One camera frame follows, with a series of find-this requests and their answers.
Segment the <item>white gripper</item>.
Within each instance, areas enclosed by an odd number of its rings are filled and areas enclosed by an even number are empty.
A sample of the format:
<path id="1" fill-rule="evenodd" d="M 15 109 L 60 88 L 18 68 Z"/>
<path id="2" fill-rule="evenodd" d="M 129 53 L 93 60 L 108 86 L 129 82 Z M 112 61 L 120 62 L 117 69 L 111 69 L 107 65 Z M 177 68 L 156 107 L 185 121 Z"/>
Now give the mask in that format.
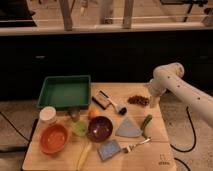
<path id="1" fill-rule="evenodd" d="M 150 107 L 155 108 L 159 103 L 159 97 L 166 92 L 166 88 L 163 87 L 156 79 L 151 79 L 148 84 L 148 90 L 152 95 L 150 97 Z"/>

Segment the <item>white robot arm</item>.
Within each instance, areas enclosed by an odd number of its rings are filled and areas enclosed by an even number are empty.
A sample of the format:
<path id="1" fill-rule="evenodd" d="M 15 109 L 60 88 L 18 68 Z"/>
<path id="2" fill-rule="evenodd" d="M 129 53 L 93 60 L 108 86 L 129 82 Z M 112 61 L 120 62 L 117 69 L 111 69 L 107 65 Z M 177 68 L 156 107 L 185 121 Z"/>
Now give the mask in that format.
<path id="1" fill-rule="evenodd" d="M 151 96 L 160 97 L 171 91 L 213 128 L 213 97 L 183 81 L 184 73 L 183 65 L 178 62 L 156 67 L 149 82 Z"/>

